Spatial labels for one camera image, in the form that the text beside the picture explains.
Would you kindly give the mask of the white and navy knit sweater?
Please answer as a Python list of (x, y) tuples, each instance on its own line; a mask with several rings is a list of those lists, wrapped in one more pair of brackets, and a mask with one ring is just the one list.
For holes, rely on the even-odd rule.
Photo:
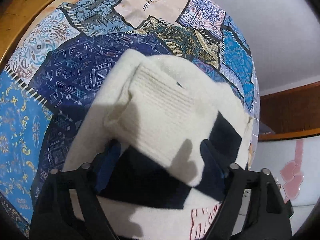
[(123, 239), (203, 239), (231, 163), (245, 168), (253, 118), (195, 64), (129, 49), (93, 101), (63, 167), (111, 152), (99, 203)]

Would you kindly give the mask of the wooden door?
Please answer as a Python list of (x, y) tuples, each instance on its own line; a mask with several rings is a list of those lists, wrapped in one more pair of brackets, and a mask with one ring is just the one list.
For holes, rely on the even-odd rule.
[(274, 133), (258, 141), (319, 136), (319, 82), (261, 96), (260, 121)]

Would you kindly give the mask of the blue patchwork bed cover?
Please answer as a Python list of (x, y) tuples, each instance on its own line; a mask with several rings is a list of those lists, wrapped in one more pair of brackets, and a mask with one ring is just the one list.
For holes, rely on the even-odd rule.
[(58, 0), (21, 39), (1, 73), (1, 239), (29, 236), (33, 204), (61, 169), (105, 78), (127, 49), (169, 54), (230, 85), (258, 131), (249, 49), (211, 0)]

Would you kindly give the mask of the wooden lap desk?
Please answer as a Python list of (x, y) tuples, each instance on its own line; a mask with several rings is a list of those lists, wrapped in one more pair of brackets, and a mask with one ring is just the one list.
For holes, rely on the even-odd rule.
[(1, 4), (1, 69), (21, 39), (62, 0), (5, 0)]

